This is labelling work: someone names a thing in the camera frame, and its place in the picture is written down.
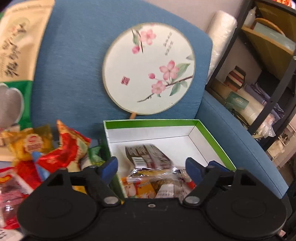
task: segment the cherry blossom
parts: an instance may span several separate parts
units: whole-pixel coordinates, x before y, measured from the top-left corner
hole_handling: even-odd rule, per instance
[[[163,85],[162,81],[157,81],[156,84],[152,85],[151,92],[154,94],[160,94],[165,90],[165,85]]]
[[[155,79],[155,74],[153,74],[153,73],[150,73],[150,74],[148,74],[148,76],[149,76],[149,79]]]
[[[133,47],[131,51],[133,52],[133,54],[139,53],[140,46],[139,45],[135,45],[135,47]]]
[[[151,45],[152,39],[156,38],[156,34],[153,33],[152,29],[149,29],[147,32],[142,31],[140,35],[141,35],[140,40],[142,42],[146,42],[148,45]]]
[[[160,72],[164,73],[163,79],[168,80],[169,77],[171,77],[172,79],[177,78],[177,73],[179,71],[179,68],[175,67],[175,62],[171,60],[167,66],[160,66],[159,70]]]

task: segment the bubble wrap roll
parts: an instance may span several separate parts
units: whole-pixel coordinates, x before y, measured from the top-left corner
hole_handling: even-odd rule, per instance
[[[217,11],[207,29],[207,34],[213,42],[212,57],[208,73],[208,81],[221,60],[237,27],[237,20],[230,14]]]

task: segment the sofa armrest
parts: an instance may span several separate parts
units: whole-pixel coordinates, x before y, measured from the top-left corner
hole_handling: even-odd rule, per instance
[[[288,186],[275,165],[241,123],[206,91],[195,118],[201,120],[236,168],[247,169],[282,198]]]

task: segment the sofa backrest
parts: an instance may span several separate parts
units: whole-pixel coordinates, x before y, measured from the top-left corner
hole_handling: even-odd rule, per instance
[[[196,56],[194,80],[170,109],[138,118],[193,119],[204,92],[212,42],[200,29],[163,9],[139,0],[56,0],[48,22],[33,84],[33,126],[56,119],[91,138],[103,120],[126,119],[107,95],[102,63],[107,49],[124,30],[144,22],[160,22],[180,30]]]

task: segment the blue chair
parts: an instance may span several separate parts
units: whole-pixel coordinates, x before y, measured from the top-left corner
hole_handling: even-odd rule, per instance
[[[108,47],[124,30],[160,22],[179,29],[196,55],[194,80],[170,109],[137,118],[200,119],[236,165],[244,167],[278,197],[287,185],[267,155],[242,125],[204,88],[212,42],[184,19],[140,0],[56,0],[36,66],[31,116],[34,126],[56,119],[93,139],[103,120],[126,119],[129,113],[108,97],[102,63]]]

